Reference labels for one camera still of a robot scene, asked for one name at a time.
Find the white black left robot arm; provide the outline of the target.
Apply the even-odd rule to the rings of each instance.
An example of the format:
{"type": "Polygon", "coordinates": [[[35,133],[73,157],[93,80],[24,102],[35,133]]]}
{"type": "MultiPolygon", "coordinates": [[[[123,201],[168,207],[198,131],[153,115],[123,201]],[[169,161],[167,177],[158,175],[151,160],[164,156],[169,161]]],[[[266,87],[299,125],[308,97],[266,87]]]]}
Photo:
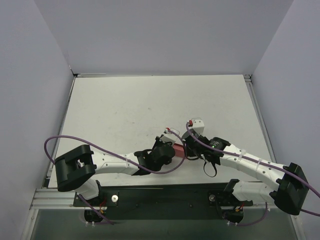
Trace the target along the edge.
{"type": "Polygon", "coordinates": [[[122,154],[119,157],[91,150],[88,144],[80,145],[55,160],[57,189],[59,192],[76,191],[92,206],[101,203],[101,185],[92,178],[100,174],[144,176],[160,172],[163,165],[172,162],[177,138],[162,134],[155,138],[151,149],[122,154]]]}

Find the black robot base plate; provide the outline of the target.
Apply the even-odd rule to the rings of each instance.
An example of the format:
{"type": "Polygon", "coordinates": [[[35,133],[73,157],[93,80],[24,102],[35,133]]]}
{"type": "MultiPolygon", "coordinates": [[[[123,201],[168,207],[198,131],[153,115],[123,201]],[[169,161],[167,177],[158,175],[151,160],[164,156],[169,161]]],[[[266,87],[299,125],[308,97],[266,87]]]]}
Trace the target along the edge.
{"type": "Polygon", "coordinates": [[[221,220],[223,214],[242,217],[237,207],[251,200],[232,194],[235,182],[173,185],[102,186],[99,196],[73,200],[74,207],[93,206],[109,220],[221,220]]]}

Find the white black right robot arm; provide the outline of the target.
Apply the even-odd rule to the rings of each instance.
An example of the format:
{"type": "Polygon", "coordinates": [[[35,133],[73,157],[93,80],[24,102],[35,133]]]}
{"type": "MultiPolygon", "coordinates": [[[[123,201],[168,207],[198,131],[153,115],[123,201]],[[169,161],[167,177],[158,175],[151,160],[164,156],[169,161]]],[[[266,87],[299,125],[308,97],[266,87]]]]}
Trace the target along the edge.
{"type": "Polygon", "coordinates": [[[275,204],[283,212],[297,216],[302,211],[309,191],[303,169],[295,164],[283,165],[261,159],[247,153],[229,141],[219,137],[208,139],[190,129],[182,136],[187,155],[233,168],[255,182],[237,182],[232,195],[238,201],[267,202],[275,204]]]}

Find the pink paper box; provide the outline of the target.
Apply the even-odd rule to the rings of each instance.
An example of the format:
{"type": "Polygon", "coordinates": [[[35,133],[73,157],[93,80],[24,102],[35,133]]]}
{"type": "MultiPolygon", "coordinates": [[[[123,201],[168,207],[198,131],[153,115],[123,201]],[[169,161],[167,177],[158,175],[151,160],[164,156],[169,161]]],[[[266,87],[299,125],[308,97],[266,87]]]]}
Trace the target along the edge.
{"type": "Polygon", "coordinates": [[[173,145],[173,149],[175,151],[175,157],[184,158],[185,157],[185,149],[183,145],[175,143],[173,145]]]}

